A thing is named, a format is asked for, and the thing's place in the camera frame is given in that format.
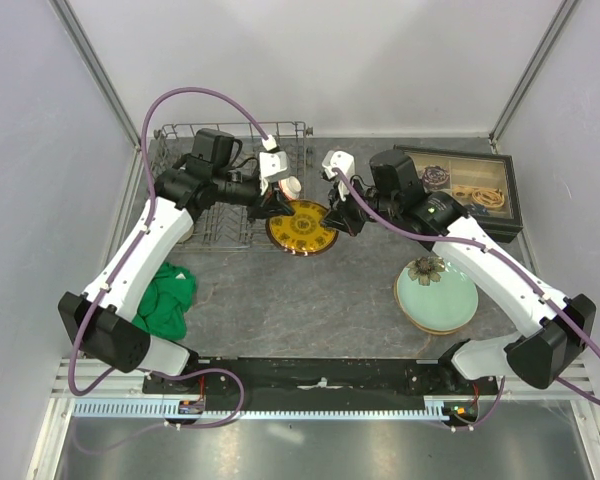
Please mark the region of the yellow patterned plate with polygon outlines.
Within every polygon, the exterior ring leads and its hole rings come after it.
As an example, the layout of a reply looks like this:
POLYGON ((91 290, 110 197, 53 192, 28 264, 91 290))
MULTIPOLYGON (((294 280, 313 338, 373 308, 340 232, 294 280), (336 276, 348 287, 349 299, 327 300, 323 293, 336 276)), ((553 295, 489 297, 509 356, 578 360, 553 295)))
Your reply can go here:
POLYGON ((267 237, 276 247, 308 257, 321 254, 336 243, 339 232, 322 225, 326 207, 310 200, 293 200, 290 205, 292 215, 272 217, 265 222, 267 237))

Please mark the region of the green flower plate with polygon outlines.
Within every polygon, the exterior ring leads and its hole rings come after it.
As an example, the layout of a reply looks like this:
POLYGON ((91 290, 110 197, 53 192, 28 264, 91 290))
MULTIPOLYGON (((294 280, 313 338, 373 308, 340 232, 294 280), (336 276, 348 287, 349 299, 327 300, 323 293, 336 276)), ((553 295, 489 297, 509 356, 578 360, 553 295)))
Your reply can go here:
POLYGON ((405 316, 435 335, 451 334, 474 317, 478 291, 454 264, 438 256, 411 260, 394 282, 394 297, 405 316))

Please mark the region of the cream bird plate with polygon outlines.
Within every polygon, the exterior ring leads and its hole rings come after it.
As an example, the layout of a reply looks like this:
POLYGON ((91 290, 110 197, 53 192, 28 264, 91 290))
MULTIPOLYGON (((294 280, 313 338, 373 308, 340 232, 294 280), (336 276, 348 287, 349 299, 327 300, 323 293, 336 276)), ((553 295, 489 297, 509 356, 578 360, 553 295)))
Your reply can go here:
POLYGON ((467 325, 474 317, 478 301, 434 297, 398 296, 404 315, 419 329, 434 335, 449 335, 467 325))

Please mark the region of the beige cup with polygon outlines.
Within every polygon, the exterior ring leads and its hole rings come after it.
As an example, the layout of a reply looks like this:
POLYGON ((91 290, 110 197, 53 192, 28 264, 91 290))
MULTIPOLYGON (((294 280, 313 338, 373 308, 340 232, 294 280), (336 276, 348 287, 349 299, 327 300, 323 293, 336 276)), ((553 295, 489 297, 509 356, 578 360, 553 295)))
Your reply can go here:
POLYGON ((179 238, 178 243, 186 243, 193 235, 195 225, 192 224, 179 238))

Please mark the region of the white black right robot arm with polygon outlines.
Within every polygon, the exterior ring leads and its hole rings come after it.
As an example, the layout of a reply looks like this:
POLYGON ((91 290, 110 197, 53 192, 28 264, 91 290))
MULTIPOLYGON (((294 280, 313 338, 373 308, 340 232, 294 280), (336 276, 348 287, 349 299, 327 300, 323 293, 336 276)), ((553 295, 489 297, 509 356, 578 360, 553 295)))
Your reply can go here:
POLYGON ((438 368, 440 386, 457 394, 487 376, 515 375, 541 390, 558 381, 587 347, 595 304, 584 294, 568 297, 531 274, 451 195, 427 191, 404 151, 380 152, 369 166, 374 185, 363 189, 354 179, 353 156, 327 153, 323 177, 333 189, 326 226, 356 235, 375 221, 419 242, 466 274, 516 328, 512 335, 454 345, 446 354, 449 362, 438 368))

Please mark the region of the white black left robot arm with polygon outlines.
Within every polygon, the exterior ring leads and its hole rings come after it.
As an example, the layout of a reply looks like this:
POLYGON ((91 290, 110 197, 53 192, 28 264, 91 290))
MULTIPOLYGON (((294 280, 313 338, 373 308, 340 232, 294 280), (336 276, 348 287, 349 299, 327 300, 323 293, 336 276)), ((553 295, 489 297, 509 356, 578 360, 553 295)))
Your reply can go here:
POLYGON ((195 354, 133 325, 140 301, 172 248, 197 219, 217 203, 243 206, 249 220, 290 216, 301 184, 292 175, 287 154, 274 138, 263 142, 251 174, 235 165, 241 142, 231 134, 203 128, 191 152, 182 155, 155 180, 155 199, 103 272, 80 294, 67 292, 58 310, 71 342, 124 373, 136 369, 164 373, 178 393, 199 382, 195 354))

